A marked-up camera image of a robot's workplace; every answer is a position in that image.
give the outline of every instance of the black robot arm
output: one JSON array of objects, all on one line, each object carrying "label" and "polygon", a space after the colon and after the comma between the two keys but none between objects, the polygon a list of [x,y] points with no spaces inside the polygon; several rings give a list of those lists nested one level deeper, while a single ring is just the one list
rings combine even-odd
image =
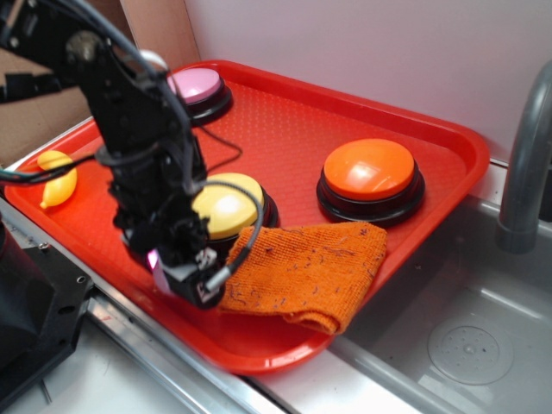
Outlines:
[{"label": "black robot arm", "polygon": [[51,70],[8,76],[0,102],[80,88],[103,137],[96,158],[112,171],[114,224],[130,253],[145,262],[156,251],[173,292],[199,307],[216,304],[223,289],[205,288],[220,279],[216,255],[206,247],[207,222],[191,208],[206,169],[166,73],[79,0],[0,0],[0,47]]}]

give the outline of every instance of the orange cloth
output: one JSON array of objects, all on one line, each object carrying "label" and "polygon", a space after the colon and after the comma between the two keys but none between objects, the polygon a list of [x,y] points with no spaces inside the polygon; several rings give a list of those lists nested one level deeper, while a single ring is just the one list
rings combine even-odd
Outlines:
[{"label": "orange cloth", "polygon": [[[229,261],[252,231],[241,231]],[[219,308],[279,315],[289,323],[341,334],[385,257],[386,236],[364,222],[263,229],[251,254],[226,282]]]}]

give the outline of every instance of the stainless steel sink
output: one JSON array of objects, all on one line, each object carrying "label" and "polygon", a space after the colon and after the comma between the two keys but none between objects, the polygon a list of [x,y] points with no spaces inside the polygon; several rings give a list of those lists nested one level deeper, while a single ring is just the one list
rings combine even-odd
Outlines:
[{"label": "stainless steel sink", "polygon": [[515,255],[467,198],[331,350],[422,412],[549,413],[552,230]]}]

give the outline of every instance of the yellow banana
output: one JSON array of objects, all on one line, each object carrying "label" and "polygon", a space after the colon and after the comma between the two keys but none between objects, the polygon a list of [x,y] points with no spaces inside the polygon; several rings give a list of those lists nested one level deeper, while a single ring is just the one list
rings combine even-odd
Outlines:
[{"label": "yellow banana", "polygon": [[[39,155],[37,162],[40,168],[48,170],[69,164],[72,159],[61,151],[45,151]],[[77,170],[74,168],[66,175],[48,181],[42,193],[41,208],[46,209],[64,203],[75,191],[76,186]]]}]

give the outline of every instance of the plastic tray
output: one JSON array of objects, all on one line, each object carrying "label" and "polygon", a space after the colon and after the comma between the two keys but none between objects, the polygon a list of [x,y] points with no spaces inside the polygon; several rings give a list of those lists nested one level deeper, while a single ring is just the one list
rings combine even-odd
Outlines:
[{"label": "plastic tray", "polygon": [[[208,127],[238,143],[243,156],[216,170],[255,177],[278,205],[281,225],[323,223],[316,185],[328,154],[347,141],[377,137],[409,148],[426,180],[421,209],[389,229],[388,253],[366,301],[464,198],[485,173],[488,149],[469,129],[308,85],[225,61],[213,68],[234,94],[230,112]],[[231,150],[197,131],[207,165]],[[70,131],[49,149],[89,153],[102,144],[94,122]],[[96,163],[78,168],[78,188],[56,208],[39,207],[42,186],[10,187],[8,200],[88,266],[207,360],[230,372],[272,372],[306,361],[332,337],[283,322],[278,317],[223,315],[165,297],[152,276],[136,265],[111,221],[116,203],[107,193],[110,172]]]}]

